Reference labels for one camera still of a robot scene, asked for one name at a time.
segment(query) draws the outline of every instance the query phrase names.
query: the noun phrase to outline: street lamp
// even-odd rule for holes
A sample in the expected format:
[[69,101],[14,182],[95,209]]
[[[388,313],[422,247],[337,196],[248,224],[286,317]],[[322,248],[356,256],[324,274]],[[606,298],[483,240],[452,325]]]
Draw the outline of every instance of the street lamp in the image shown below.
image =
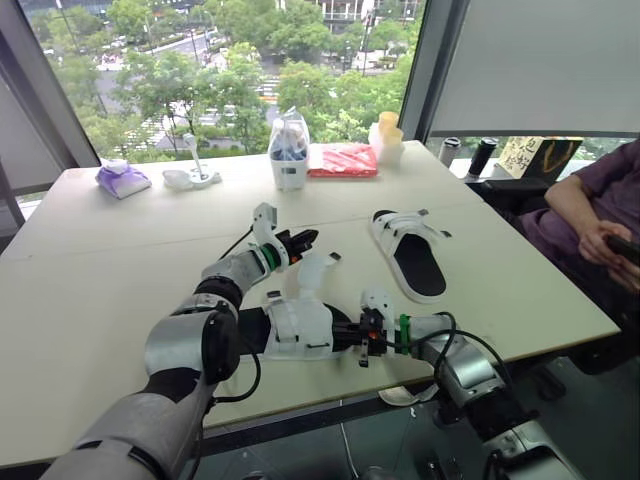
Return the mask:
[[56,0],[56,7],[60,11],[60,15],[62,15],[62,19],[64,20],[64,24],[67,26],[67,31],[69,32],[69,36],[71,37],[71,41],[73,42],[73,46],[76,49],[76,53],[78,55],[81,54],[80,47],[78,46],[78,42],[76,41],[76,36],[73,34],[73,30],[71,30],[71,26],[69,25],[69,20],[64,13],[64,7],[62,6],[62,0]]
[[189,34],[191,35],[191,45],[193,45],[193,55],[196,57],[196,63],[200,65],[200,61],[198,60],[198,51],[196,50],[196,41],[193,39],[193,28],[189,29]]

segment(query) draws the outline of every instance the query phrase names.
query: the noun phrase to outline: person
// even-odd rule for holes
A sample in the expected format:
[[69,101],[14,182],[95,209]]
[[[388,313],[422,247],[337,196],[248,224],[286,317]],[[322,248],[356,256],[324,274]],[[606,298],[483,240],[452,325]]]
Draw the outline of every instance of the person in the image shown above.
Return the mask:
[[520,231],[610,316],[636,311],[640,266],[607,246],[640,241],[640,139],[547,191],[549,208],[519,217]]

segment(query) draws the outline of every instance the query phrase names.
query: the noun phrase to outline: black chair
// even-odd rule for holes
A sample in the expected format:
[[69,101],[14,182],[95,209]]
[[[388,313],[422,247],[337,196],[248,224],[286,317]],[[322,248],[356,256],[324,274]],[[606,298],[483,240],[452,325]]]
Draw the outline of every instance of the black chair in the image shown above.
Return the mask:
[[[487,180],[469,183],[467,186],[507,220],[540,208],[548,208],[544,194],[549,185],[540,179]],[[619,334],[562,352],[576,367],[589,375],[615,368],[640,353],[640,312],[637,311],[637,305],[620,305],[606,313],[620,328]],[[564,395],[564,386],[546,367],[533,368],[533,377],[543,398],[554,400]]]

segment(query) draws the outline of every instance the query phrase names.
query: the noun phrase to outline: window frame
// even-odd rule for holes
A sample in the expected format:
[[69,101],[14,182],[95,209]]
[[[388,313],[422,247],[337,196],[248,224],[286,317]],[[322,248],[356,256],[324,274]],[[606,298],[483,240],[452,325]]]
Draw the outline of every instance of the window frame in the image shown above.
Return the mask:
[[99,166],[18,0],[0,2],[0,36],[3,77],[54,160],[62,169]]

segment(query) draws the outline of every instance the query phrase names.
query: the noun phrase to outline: crosswalk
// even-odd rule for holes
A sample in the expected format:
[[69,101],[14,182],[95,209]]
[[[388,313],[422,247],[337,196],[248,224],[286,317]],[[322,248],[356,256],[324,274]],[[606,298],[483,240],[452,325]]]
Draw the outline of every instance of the crosswalk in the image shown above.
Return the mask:
[[262,85],[258,87],[260,98],[271,105],[278,103],[278,85],[280,85],[279,77],[275,75],[265,77]]

